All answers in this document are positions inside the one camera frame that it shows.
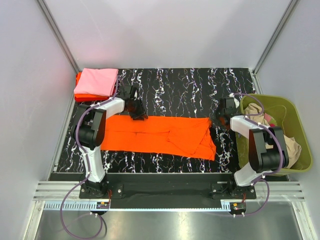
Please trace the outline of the pink garment in basket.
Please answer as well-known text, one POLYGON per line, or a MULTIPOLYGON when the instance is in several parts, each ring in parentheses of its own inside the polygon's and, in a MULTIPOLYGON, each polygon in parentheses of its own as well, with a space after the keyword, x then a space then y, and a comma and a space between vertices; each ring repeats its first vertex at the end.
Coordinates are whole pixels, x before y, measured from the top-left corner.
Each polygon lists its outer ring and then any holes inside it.
POLYGON ((267 113, 264 113, 264 120, 269 124, 269 123, 275 123, 277 124, 277 121, 272 117, 270 116, 269 114, 267 113))

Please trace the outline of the folded red orange t shirt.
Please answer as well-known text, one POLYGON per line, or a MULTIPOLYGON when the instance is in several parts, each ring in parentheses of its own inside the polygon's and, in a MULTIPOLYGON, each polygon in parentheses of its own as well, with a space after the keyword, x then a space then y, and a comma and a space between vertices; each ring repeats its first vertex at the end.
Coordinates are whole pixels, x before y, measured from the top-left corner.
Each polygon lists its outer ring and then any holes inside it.
MULTIPOLYGON (((78 85, 82 72, 78 72, 75 76, 75 86, 78 85)), ((114 86, 112 95, 115 93, 116 88, 114 86)), ((93 102, 93 101, 105 101, 108 100, 110 96, 102 96, 95 94, 87 94, 87 93, 74 93, 74 99, 77 103, 80 102, 93 102)))

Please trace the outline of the olive green plastic basket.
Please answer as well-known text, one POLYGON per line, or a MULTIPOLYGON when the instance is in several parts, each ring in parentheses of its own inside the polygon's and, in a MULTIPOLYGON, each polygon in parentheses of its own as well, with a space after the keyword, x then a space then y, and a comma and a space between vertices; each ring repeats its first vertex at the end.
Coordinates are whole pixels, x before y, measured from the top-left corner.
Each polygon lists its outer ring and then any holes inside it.
MULTIPOLYGON (((275 125, 282 128, 285 136, 294 138, 301 146, 301 153, 297 161, 290 168, 282 168, 273 176, 285 176, 289 174, 305 173, 311 169, 313 165, 313 156, 309 147, 309 143, 301 122, 300 115, 296 106, 288 99, 280 96, 272 96, 265 94, 250 94, 257 98, 264 107, 264 113, 268 114, 275 120, 275 125)), ((242 97, 239 103, 239 111, 244 112, 250 103, 259 103, 248 96, 242 97)), ((236 144, 238 162, 240 168, 248 163, 248 144, 249 140, 236 133, 236 144)))

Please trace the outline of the left aluminium frame post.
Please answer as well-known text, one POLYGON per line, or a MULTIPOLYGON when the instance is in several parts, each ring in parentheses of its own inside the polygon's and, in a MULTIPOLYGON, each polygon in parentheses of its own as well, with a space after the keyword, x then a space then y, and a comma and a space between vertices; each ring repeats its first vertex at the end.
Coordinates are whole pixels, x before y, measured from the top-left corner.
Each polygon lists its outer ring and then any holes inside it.
POLYGON ((73 71, 77 74, 80 72, 79 65, 77 64, 65 38, 63 37, 56 20, 51 13, 49 6, 47 5, 45 0, 35 0, 37 3, 43 17, 45 18, 49 28, 51 29, 54 37, 56 38, 62 52, 64 53, 66 59, 68 60, 70 66, 72 67, 73 71))

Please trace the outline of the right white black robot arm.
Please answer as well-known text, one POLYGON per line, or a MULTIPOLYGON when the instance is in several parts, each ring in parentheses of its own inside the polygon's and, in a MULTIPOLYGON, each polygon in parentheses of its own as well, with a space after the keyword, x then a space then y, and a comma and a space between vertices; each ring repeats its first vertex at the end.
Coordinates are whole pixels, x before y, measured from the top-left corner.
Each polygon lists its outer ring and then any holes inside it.
POLYGON ((235 199, 244 194, 245 187, 278 173, 290 162, 282 128, 253 120, 254 117, 263 118, 265 113, 261 102, 251 98, 260 104, 258 112, 240 114, 240 102, 233 95, 221 98, 215 112, 222 126, 248 139, 248 163, 232 175, 227 185, 228 195, 235 199))

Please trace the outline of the right aluminium frame post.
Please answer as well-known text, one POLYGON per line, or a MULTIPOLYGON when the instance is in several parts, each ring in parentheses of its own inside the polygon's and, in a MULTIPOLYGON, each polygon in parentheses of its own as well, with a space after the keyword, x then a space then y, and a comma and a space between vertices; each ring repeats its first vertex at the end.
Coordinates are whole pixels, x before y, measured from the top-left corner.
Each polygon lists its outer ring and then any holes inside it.
POLYGON ((274 45, 276 44, 278 38, 282 34, 285 26, 289 22, 290 17, 292 16, 293 12, 295 11, 298 3, 300 0, 290 0, 287 7, 285 8, 280 20, 278 21, 267 45, 265 46, 260 58, 258 59, 255 67, 252 69, 252 73, 254 76, 258 74, 261 67, 263 66, 265 60, 269 56, 271 50, 273 49, 274 45))

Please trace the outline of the aluminium frame post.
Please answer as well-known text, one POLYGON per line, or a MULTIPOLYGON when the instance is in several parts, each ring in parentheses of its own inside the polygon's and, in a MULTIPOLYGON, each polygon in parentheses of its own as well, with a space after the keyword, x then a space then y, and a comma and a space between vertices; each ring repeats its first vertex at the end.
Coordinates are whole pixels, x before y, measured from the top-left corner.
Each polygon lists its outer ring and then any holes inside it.
POLYGON ((295 11, 298 3, 300 0, 290 0, 287 7, 285 8, 280 20, 278 21, 267 45, 265 46, 260 58, 258 59, 255 67, 252 69, 252 73, 254 76, 258 74, 261 67, 263 66, 265 60, 269 56, 271 50, 273 49, 274 45, 276 44, 278 38, 282 34, 285 26, 289 22, 290 17, 292 16, 293 12, 295 11))
POLYGON ((56 20, 51 13, 49 6, 47 5, 45 0, 35 0, 37 3, 43 17, 45 18, 49 28, 51 29, 54 37, 56 38, 62 52, 64 53, 66 59, 68 60, 70 66, 72 67, 73 71, 77 74, 80 72, 79 65, 77 64, 65 38, 63 37, 56 20))

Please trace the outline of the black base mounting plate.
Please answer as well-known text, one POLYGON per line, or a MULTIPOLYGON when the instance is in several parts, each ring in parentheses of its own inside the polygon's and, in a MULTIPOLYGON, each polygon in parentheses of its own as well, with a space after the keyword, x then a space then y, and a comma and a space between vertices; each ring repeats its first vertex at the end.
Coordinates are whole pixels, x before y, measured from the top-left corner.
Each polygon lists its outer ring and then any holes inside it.
POLYGON ((211 210, 221 201, 255 200, 255 188, 237 187, 230 173, 108 173, 103 192, 83 185, 79 197, 110 200, 112 210, 211 210))

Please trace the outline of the beige garment in basket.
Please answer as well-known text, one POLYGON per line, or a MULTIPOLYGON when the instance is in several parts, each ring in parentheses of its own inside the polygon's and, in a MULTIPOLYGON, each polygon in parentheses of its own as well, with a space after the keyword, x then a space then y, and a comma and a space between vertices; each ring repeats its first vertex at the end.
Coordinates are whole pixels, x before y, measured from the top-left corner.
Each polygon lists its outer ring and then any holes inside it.
MULTIPOLYGON (((269 126, 269 124, 264 120, 264 113, 269 114, 272 116, 276 122, 277 126, 281 126, 283 131, 283 123, 284 119, 287 115, 287 108, 284 105, 275 105, 268 108, 263 114, 260 115, 253 115, 262 112, 262 107, 254 102, 248 104, 248 106, 243 110, 244 114, 249 117, 249 119, 253 120, 256 123, 261 123, 265 126, 269 126)), ((302 147, 298 144, 294 137, 287 137, 284 136, 285 145, 288 153, 289 162, 286 163, 285 168, 290 169, 299 159, 302 147)))

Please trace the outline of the folded pink t shirt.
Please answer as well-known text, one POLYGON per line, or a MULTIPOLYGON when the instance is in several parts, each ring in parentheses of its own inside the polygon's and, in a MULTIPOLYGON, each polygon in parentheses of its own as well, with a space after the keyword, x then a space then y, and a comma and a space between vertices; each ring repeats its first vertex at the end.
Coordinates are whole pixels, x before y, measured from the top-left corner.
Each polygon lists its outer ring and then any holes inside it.
POLYGON ((75 95, 95 95, 110 97, 114 93, 118 69, 84 68, 76 76, 75 95))

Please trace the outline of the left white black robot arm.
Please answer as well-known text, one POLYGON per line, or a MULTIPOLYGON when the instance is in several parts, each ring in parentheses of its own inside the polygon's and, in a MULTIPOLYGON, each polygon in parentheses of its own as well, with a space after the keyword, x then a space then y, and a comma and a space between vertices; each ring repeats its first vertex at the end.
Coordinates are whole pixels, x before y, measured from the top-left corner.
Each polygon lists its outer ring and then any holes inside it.
POLYGON ((103 198, 108 193, 106 172, 101 156, 106 121, 122 112, 128 112, 134 121, 143 121, 148 118, 136 86, 121 86, 119 92, 115 92, 109 99, 93 106, 81 104, 74 119, 72 136, 85 165, 85 179, 81 183, 97 198, 103 198))

